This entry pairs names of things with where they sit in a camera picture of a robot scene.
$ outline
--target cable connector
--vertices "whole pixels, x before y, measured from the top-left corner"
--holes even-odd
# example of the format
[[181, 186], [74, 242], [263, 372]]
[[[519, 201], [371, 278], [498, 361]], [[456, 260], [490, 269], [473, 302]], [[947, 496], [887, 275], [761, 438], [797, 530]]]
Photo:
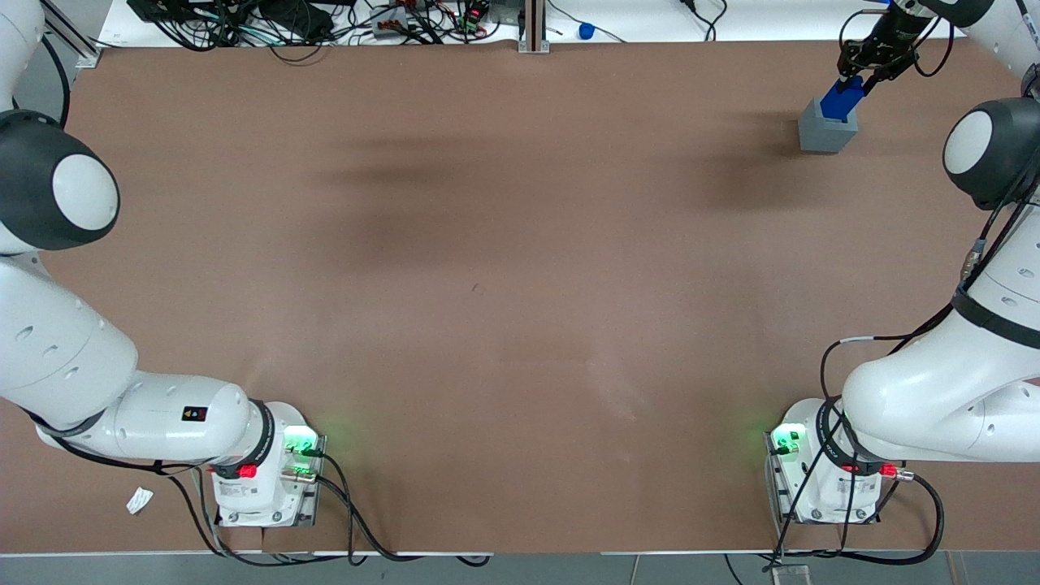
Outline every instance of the cable connector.
[[881, 477], [892, 479], [895, 481], [913, 481], [913, 472], [908, 472], [906, 469], [896, 467], [893, 463], [882, 463], [881, 469], [878, 472]]
[[964, 257], [964, 263], [961, 265], [961, 282], [966, 281], [971, 276], [971, 273], [974, 272], [974, 268], [982, 260], [982, 253], [985, 250], [986, 240], [980, 237], [976, 240], [974, 246], [971, 247], [968, 255]]

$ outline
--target blue block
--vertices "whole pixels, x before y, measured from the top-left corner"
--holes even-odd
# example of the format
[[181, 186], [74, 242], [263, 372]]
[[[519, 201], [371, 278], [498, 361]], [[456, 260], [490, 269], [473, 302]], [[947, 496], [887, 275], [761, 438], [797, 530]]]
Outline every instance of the blue block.
[[840, 80], [835, 81], [830, 92], [820, 100], [820, 109], [828, 120], [847, 120], [849, 112], [855, 109], [859, 100], [866, 95], [863, 93], [863, 78], [858, 75], [850, 79], [841, 92], [838, 91], [840, 82]]

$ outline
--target black band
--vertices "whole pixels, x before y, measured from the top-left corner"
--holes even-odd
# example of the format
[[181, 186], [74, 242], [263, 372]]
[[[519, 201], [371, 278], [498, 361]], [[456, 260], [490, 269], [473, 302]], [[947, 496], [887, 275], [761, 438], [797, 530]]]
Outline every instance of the black band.
[[271, 444], [275, 442], [275, 415], [271, 414], [270, 409], [263, 402], [256, 399], [250, 399], [250, 402], [260, 410], [260, 417], [263, 419], [263, 429], [260, 432], [263, 436], [260, 437], [260, 442], [241, 461], [236, 461], [233, 465], [210, 465], [213, 467], [214, 474], [226, 480], [238, 479], [238, 467], [242, 465], [259, 465], [262, 463], [270, 453]]
[[[820, 448], [830, 459], [831, 463], [836, 466], [841, 467], [842, 470], [849, 472], [855, 476], [865, 477], [873, 476], [881, 470], [881, 461], [864, 461], [857, 457], [849, 455], [844, 451], [838, 449], [835, 441], [831, 440], [831, 427], [828, 425], [827, 413], [834, 411], [835, 414], [841, 415], [840, 412], [834, 408], [834, 404], [838, 401], [838, 397], [832, 398], [829, 402], [825, 401], [824, 405], [820, 407], [816, 411], [816, 436], [820, 437]], [[841, 426], [846, 432], [846, 436], [853, 443], [858, 446], [859, 441], [856, 440], [856, 433], [852, 430], [852, 425], [849, 424], [849, 419], [841, 417]]]
[[1040, 350], [1040, 331], [1031, 329], [1024, 325], [1019, 325], [1007, 320], [995, 312], [982, 306], [962, 286], [957, 287], [954, 299], [950, 302], [954, 310], [963, 316], [968, 323], [976, 327], [982, 327], [986, 331], [999, 335], [1009, 341], [1014, 341], [1026, 348]]
[[76, 425], [71, 429], [66, 429], [62, 431], [60, 429], [55, 429], [54, 427], [48, 425], [47, 421], [44, 421], [44, 418], [38, 414], [36, 414], [35, 412], [26, 410], [24, 408], [22, 408], [22, 411], [29, 415], [29, 419], [31, 419], [33, 424], [40, 427], [40, 430], [43, 431], [45, 435], [57, 438], [74, 437], [76, 435], [85, 433], [86, 430], [93, 427], [95, 423], [100, 421], [101, 416], [105, 413], [104, 410], [101, 410], [96, 414], [92, 414], [87, 419], [83, 421], [79, 425]]

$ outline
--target gray floor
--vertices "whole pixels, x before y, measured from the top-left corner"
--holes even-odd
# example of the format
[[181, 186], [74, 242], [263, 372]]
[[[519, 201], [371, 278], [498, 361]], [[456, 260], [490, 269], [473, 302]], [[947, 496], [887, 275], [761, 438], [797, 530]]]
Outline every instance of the gray floor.
[[[769, 585], [762, 560], [731, 557], [744, 585]], [[253, 568], [203, 555], [122, 555], [0, 558], [3, 585], [182, 585], [296, 583], [321, 585], [732, 585], [720, 555], [643, 556], [634, 581], [634, 557], [601, 555], [503, 555], [488, 566], [470, 568], [452, 558], [410, 563], [369, 559], [360, 567], [345, 562], [301, 567]], [[1040, 553], [939, 554], [927, 563], [888, 567], [843, 559], [809, 560], [815, 585], [1022, 585], [1040, 583]]]

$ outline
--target green led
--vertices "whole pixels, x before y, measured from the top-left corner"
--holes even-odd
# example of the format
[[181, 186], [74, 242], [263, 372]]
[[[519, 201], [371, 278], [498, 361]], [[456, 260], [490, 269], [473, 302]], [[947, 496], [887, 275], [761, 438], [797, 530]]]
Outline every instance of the green led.
[[317, 440], [317, 433], [305, 425], [290, 425], [285, 428], [285, 448], [289, 451], [310, 449]]

